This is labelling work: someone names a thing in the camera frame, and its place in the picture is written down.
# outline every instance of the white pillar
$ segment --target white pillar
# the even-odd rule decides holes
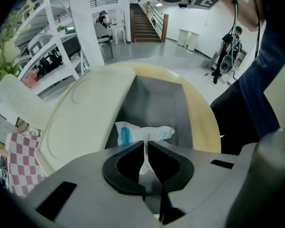
[[[89,66],[104,65],[94,29],[90,0],[69,0],[69,2],[77,37]]]

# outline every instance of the dark slot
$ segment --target dark slot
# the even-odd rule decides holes
[[[230,162],[226,162],[226,161],[219,161],[219,160],[213,160],[211,161],[211,164],[220,166],[220,167],[225,167],[228,169],[232,169],[232,167],[234,166],[234,163],[230,163]]]
[[[36,211],[47,219],[54,221],[76,186],[74,183],[64,181],[43,201]]]

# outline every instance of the chair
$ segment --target chair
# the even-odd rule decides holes
[[[14,75],[7,74],[0,82],[0,99],[25,122],[44,130],[53,109],[35,95]]]
[[[95,33],[96,33],[96,37],[97,37],[97,41],[98,43],[106,43],[110,45],[110,50],[111,50],[111,55],[113,58],[113,51],[112,51],[112,45],[111,45],[111,40],[110,40],[110,36],[109,36],[109,31],[103,27],[100,23],[96,23],[94,24],[94,28],[95,28]]]
[[[34,156],[38,144],[39,138],[35,136],[18,133],[7,135],[8,189],[17,196],[27,196],[45,178]]]

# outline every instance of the white shelf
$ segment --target white shelf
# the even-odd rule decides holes
[[[80,63],[80,57],[75,58],[71,61],[74,69]],[[59,82],[60,80],[67,78],[73,75],[72,71],[69,70],[65,65],[61,65],[58,68],[55,68],[52,72],[45,75],[42,79],[40,79],[32,88],[31,90],[36,94],[40,94],[42,91],[46,90],[47,88],[51,87],[55,83]]]
[[[65,13],[64,9],[57,5],[51,5],[51,7],[55,18]],[[31,28],[24,30],[28,24],[31,25]],[[16,36],[15,45],[22,51],[33,37],[47,25],[48,18],[45,11],[45,4],[43,3],[18,28],[19,34]]]
[[[76,36],[76,33],[63,35],[61,36],[61,41],[65,42],[73,37]],[[26,64],[26,66],[23,68],[23,70],[18,75],[18,79],[22,80],[25,76],[25,74],[35,65],[35,63],[40,60],[44,55],[49,52],[50,50],[54,49],[56,47],[56,42],[54,39],[51,39],[42,49],[40,49],[34,57]]]

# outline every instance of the checkered cloth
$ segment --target checkered cloth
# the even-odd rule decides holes
[[[8,156],[8,188],[12,193],[25,197],[44,179],[34,152],[39,144],[36,136],[10,133],[5,149]]]

